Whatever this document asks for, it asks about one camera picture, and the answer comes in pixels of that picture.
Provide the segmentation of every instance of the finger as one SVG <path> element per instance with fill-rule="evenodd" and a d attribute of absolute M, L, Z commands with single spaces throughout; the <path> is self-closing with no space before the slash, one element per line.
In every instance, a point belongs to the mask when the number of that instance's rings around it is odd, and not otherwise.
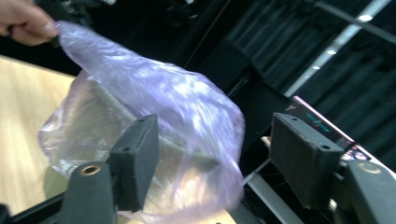
<path fill-rule="evenodd" d="M 30 33 L 23 26 L 14 26 L 12 28 L 12 38 L 27 46 L 35 46 L 40 45 L 45 42 L 49 42 L 50 40 L 43 36 L 37 36 L 35 34 Z"/>
<path fill-rule="evenodd" d="M 5 25 L 0 22 L 0 35 L 2 36 L 8 36 L 9 31 L 8 31 L 8 25 Z"/>
<path fill-rule="evenodd" d="M 41 8 L 30 4 L 15 6 L 15 15 L 20 15 L 18 20 L 24 24 L 25 29 L 30 33 L 41 35 L 46 38 L 53 38 L 58 34 L 54 20 Z"/>
<path fill-rule="evenodd" d="M 46 38 L 58 35 L 54 20 L 42 8 L 32 7 L 31 9 L 31 20 L 26 22 L 26 30 Z"/>

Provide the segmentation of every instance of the wooden table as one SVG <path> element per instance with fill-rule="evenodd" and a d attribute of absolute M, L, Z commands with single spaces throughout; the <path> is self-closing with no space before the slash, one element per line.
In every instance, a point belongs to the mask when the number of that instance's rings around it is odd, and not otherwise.
<path fill-rule="evenodd" d="M 37 134 L 72 81 L 71 76 L 0 55 L 0 203 L 12 215 L 66 189 L 67 180 L 49 167 Z M 222 211 L 199 223 L 235 222 Z"/>

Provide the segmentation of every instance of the purple plastic bag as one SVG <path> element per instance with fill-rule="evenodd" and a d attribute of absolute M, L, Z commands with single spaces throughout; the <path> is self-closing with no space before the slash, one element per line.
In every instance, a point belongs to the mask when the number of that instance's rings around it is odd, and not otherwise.
<path fill-rule="evenodd" d="M 147 223 L 191 223 L 243 196 L 240 109 L 205 76 L 144 58 L 91 30 L 59 21 L 60 43 L 82 67 L 39 133 L 51 166 L 68 177 L 105 161 L 135 118 L 157 114 L 160 162 L 143 211 Z"/>

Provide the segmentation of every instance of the black plastic mount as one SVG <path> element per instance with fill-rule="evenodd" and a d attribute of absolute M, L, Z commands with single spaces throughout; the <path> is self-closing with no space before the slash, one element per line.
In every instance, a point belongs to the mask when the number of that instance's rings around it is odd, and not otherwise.
<path fill-rule="evenodd" d="M 395 222 L 396 180 L 386 168 L 370 161 L 347 161 L 344 175 L 335 174 L 333 183 L 335 223 Z"/>
<path fill-rule="evenodd" d="M 270 158 L 305 208 L 328 208 L 332 172 L 344 150 L 304 123 L 274 114 Z"/>

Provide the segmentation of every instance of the brass insert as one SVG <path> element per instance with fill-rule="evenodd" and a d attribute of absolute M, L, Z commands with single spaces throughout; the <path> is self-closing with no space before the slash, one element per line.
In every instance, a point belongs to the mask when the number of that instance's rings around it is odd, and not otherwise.
<path fill-rule="evenodd" d="M 374 165 L 372 165 L 372 164 L 368 164 L 368 163 L 359 163 L 359 167 L 360 167 L 363 171 L 365 171 L 365 172 L 367 172 L 367 173 L 370 173 L 370 174 L 377 175 L 377 174 L 380 174 L 380 173 L 381 173 L 381 170 L 380 170 L 378 167 L 376 167 L 376 166 L 374 166 Z"/>
<path fill-rule="evenodd" d="M 98 165 L 88 165 L 81 169 L 80 173 L 82 175 L 94 175 L 101 170 L 101 167 Z"/>

